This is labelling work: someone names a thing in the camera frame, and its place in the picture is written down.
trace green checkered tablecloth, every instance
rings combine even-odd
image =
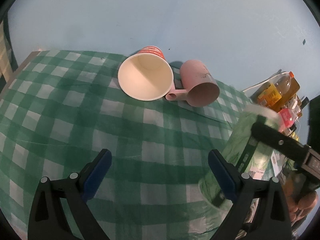
[[[15,228],[27,231],[42,176],[79,172],[102,148],[113,163],[88,206],[110,239],[209,239],[220,225],[226,214],[204,201],[198,181],[209,171],[209,151],[223,150],[249,99],[217,82],[218,100],[203,108],[138,101],[117,81],[125,59],[42,51],[4,93],[0,207]]]

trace cup rim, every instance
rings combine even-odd
[[[123,65],[126,61],[130,61],[131,59],[133,59],[133,58],[135,58],[135,57],[139,57],[139,56],[143,56],[143,55],[148,55],[148,56],[156,57],[156,58],[162,60],[162,62],[164,62],[165,65],[170,69],[171,80],[172,80],[170,86],[167,88],[167,90],[166,90],[164,93],[162,93],[161,95],[156,96],[156,97],[154,97],[154,98],[148,98],[148,99],[143,98],[143,99],[142,99],[142,98],[133,96],[129,91],[126,91],[126,89],[123,88],[123,85],[121,85],[121,83],[122,83],[121,78],[119,78],[119,73],[120,73],[121,67],[122,67],[122,65]],[[118,69],[118,75],[117,75],[117,76],[118,76],[119,85],[120,85],[121,89],[123,90],[123,92],[125,92],[129,97],[132,97],[132,98],[134,98],[134,99],[141,100],[141,101],[153,101],[153,100],[157,100],[157,99],[165,96],[165,95],[170,91],[170,89],[171,89],[171,87],[172,87],[172,84],[173,84],[173,71],[172,71],[172,68],[171,68],[171,66],[169,65],[169,63],[168,63],[166,60],[164,60],[163,58],[161,58],[160,56],[155,55],[155,54],[153,54],[153,53],[148,53],[148,52],[136,53],[136,54],[128,57],[124,62],[121,63],[121,65],[120,65],[120,67],[119,67],[119,69]]]

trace bottle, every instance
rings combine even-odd
[[[283,108],[279,111],[278,115],[281,117],[279,132],[293,126],[294,122],[298,119],[298,113],[300,112],[300,107],[297,106],[295,109]]]
[[[270,86],[258,96],[258,104],[265,107],[273,106],[289,91],[292,78],[294,78],[294,75],[290,71],[280,77],[275,84],[270,83]]]

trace silver screw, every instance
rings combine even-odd
[[[275,183],[278,183],[279,179],[277,177],[272,177],[272,181],[275,182]]]
[[[76,179],[78,178],[78,173],[74,172],[70,174],[70,179]]]
[[[241,177],[244,178],[244,179],[249,179],[250,175],[248,173],[242,173]]]
[[[40,181],[41,181],[41,183],[45,183],[45,182],[47,182],[47,180],[48,180],[47,177],[42,177]]]

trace cup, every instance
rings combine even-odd
[[[186,100],[191,106],[202,107],[218,98],[220,89],[201,61],[191,59],[183,63],[180,76],[184,89],[176,90],[173,84],[165,96],[167,100]]]
[[[151,101],[169,92],[173,72],[162,51],[155,46],[147,46],[121,64],[118,81],[130,97]]]

